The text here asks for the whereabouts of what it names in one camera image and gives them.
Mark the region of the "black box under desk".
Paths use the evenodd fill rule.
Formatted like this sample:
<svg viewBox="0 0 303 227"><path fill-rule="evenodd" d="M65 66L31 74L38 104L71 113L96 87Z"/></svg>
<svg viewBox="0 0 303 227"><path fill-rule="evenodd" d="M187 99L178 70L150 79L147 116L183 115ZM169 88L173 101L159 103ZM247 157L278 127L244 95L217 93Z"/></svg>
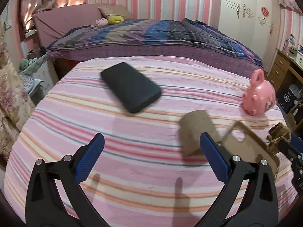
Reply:
<svg viewBox="0 0 303 227"><path fill-rule="evenodd" d="M294 102L297 100L295 94L289 88L282 91L277 99L285 113L289 113L295 106Z"/></svg>

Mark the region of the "brown pillow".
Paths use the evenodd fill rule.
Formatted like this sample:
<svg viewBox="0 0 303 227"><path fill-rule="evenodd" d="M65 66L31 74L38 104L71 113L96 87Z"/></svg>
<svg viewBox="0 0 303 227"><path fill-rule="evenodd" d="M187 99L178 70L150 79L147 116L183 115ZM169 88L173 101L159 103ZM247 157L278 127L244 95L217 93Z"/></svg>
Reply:
<svg viewBox="0 0 303 227"><path fill-rule="evenodd" d="M133 15L123 5L101 6L98 8L102 17L108 19L110 16L121 16L125 20L133 19Z"/></svg>

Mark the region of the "pink striped bed cover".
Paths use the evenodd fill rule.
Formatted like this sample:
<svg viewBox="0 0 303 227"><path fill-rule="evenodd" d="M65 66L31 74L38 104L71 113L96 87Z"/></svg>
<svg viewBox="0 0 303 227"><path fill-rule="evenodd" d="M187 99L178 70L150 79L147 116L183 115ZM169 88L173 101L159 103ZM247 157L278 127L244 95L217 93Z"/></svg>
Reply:
<svg viewBox="0 0 303 227"><path fill-rule="evenodd" d="M126 62L162 89L141 113L128 114L100 78ZM265 139L284 122L278 107L252 117L241 108L248 78L188 58L97 58L77 64L40 101L12 147L4 195L21 219L26 191L39 158L58 161L88 144L96 133L105 148L81 183L111 226L194 226L222 189L202 155L184 157L179 120L205 110L224 136L236 121Z"/></svg>

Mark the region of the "brown cardboard piece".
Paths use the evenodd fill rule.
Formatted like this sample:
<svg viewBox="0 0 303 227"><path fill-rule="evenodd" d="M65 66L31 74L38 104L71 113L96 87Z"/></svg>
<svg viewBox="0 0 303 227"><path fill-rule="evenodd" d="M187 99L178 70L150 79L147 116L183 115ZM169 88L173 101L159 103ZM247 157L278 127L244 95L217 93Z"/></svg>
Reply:
<svg viewBox="0 0 303 227"><path fill-rule="evenodd" d="M185 157L203 154L200 148L200 137L204 132L207 132L216 143L221 141L219 133L205 110L185 114L178 124L181 152Z"/></svg>

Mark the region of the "yellow plush toy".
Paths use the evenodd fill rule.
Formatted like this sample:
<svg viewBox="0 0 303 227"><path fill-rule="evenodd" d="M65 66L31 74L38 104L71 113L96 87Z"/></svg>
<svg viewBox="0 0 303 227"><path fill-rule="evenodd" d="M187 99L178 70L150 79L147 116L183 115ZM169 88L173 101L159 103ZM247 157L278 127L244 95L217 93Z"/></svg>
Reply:
<svg viewBox="0 0 303 227"><path fill-rule="evenodd" d="M119 15L110 15L107 20L109 25L116 25L124 22L124 18Z"/></svg>

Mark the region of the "floral curtain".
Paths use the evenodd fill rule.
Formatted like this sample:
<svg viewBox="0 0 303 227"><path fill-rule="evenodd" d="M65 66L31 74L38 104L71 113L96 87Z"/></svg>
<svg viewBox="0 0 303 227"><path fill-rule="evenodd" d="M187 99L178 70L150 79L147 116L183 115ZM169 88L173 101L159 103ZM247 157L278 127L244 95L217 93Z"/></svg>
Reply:
<svg viewBox="0 0 303 227"><path fill-rule="evenodd" d="M12 146L35 109L35 105L22 86L10 59L4 38L3 26L1 26L0 76L1 163L7 163Z"/></svg>

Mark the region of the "white printer on desk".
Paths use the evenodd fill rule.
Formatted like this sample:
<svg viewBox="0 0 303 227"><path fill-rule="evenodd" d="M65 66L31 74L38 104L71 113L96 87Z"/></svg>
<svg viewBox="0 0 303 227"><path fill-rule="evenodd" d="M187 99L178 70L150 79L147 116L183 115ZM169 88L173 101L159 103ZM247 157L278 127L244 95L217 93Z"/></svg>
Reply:
<svg viewBox="0 0 303 227"><path fill-rule="evenodd" d="M299 66L303 67L303 54L294 46L290 46L288 48L288 57L293 59L295 63L297 63Z"/></svg>

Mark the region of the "wooden desk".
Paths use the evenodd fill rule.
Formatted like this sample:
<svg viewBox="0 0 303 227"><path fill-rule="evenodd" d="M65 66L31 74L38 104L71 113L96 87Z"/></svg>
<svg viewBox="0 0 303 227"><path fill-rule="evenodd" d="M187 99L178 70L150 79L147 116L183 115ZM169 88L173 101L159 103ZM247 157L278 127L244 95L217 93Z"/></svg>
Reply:
<svg viewBox="0 0 303 227"><path fill-rule="evenodd" d="M282 91L289 88L289 85L295 84L302 88L302 67L289 58L284 52L277 50L274 63L269 71L267 79L273 85L276 91L276 99ZM302 97L297 98L294 102L295 106L285 113L280 104L277 105L281 109L283 116L292 132L296 135L302 134Z"/></svg>

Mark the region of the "pink cartoon mug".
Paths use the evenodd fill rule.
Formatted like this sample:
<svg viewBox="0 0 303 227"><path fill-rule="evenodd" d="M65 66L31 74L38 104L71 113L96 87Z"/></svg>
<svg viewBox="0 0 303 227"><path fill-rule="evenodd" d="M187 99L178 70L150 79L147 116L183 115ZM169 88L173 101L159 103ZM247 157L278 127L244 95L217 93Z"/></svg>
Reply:
<svg viewBox="0 0 303 227"><path fill-rule="evenodd" d="M265 79L261 69L253 72L250 85L243 92L242 108L251 116L261 116L276 104L276 92L272 84Z"/></svg>

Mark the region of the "pink plush toy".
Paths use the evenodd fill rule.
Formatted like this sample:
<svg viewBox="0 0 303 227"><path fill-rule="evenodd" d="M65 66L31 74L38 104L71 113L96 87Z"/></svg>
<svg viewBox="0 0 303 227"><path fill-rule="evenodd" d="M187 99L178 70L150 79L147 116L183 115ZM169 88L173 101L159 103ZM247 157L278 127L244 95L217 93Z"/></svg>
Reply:
<svg viewBox="0 0 303 227"><path fill-rule="evenodd" d="M106 18L101 18L101 19L94 21L91 24L91 28L96 29L96 28L104 27L106 25L108 25L108 20Z"/></svg>

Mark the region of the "desk lamp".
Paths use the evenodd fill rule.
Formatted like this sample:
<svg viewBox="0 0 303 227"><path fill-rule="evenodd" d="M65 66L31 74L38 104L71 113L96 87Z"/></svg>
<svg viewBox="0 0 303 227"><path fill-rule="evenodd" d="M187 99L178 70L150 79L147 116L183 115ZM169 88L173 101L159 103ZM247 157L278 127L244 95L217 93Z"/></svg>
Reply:
<svg viewBox="0 0 303 227"><path fill-rule="evenodd" d="M283 52L287 54L291 46L295 46L295 37L292 34L284 41Z"/></svg>

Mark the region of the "white wardrobe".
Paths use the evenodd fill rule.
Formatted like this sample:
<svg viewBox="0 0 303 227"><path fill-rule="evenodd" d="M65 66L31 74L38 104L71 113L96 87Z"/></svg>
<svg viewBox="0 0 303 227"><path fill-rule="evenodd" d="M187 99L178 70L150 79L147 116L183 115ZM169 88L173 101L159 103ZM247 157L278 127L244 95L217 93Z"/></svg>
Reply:
<svg viewBox="0 0 303 227"><path fill-rule="evenodd" d="M280 29L278 0L221 0L219 31L252 50L269 72Z"/></svg>

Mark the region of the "brown phone case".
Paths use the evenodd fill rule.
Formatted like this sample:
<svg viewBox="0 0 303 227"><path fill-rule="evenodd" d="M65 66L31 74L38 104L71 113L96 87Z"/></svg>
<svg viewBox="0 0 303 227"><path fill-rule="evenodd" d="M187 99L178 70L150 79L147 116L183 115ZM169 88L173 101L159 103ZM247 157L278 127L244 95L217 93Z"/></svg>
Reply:
<svg viewBox="0 0 303 227"><path fill-rule="evenodd" d="M271 151L252 130L240 121L235 122L221 140L221 145L231 154L243 161L259 163L266 160L276 179L279 171L277 151Z"/></svg>

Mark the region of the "purple bed with plaid quilt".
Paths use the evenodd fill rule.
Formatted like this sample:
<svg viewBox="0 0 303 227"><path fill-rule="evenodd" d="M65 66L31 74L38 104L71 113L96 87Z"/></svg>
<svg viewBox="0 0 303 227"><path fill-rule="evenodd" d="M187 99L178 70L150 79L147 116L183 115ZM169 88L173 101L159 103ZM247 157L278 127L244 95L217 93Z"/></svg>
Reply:
<svg viewBox="0 0 303 227"><path fill-rule="evenodd" d="M250 77L262 60L242 43L200 21L131 19L92 29L99 7L84 4L34 15L41 46L52 59L74 63L93 58L178 56Z"/></svg>

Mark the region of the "black phone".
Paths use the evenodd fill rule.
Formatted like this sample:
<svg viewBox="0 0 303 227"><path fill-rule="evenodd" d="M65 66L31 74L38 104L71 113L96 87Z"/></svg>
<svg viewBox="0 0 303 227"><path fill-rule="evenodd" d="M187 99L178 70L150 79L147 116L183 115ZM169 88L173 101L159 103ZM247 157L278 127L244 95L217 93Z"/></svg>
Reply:
<svg viewBox="0 0 303 227"><path fill-rule="evenodd" d="M127 63L113 65L103 70L100 76L131 114L139 113L158 100L162 93L155 82Z"/></svg>

